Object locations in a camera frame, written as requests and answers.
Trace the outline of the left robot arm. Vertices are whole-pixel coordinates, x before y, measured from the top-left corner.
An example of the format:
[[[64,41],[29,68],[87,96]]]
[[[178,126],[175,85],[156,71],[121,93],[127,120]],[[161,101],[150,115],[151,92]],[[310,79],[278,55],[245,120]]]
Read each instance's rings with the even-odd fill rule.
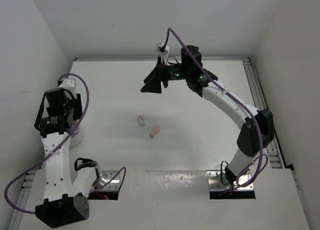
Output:
[[[36,217],[51,229],[87,220],[88,197],[99,175],[91,161],[71,179],[70,146],[75,121],[82,115],[81,96],[63,87],[47,90],[34,123],[44,148],[45,189]]]

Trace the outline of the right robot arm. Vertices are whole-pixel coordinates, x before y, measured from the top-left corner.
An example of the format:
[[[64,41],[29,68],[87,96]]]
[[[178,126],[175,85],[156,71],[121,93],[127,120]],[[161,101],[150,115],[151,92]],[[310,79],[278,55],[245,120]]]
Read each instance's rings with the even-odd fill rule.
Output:
[[[167,64],[165,56],[159,56],[151,73],[144,79],[142,93],[160,94],[169,81],[185,80],[188,88],[201,98],[213,103],[228,115],[240,129],[238,150],[221,173],[221,183],[237,185],[238,177],[263,155],[263,149],[275,137],[273,114],[267,108],[259,110],[239,99],[227,90],[218,77],[203,68],[199,48],[188,45],[180,51],[181,62]]]

